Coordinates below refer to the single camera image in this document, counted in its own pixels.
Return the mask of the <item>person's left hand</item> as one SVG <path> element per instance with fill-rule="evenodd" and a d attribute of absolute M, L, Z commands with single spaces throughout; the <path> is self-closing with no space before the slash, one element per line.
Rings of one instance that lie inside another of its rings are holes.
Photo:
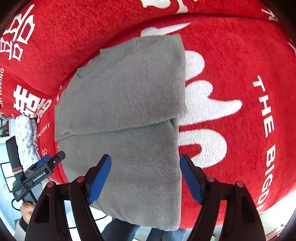
<path fill-rule="evenodd" d="M 34 204 L 31 204 L 30 202 L 22 203 L 22 206 L 20 207 L 20 211 L 22 214 L 22 218 L 26 224 L 29 224 L 32 216 L 31 212 L 34 211 L 34 208 L 35 208 Z"/>

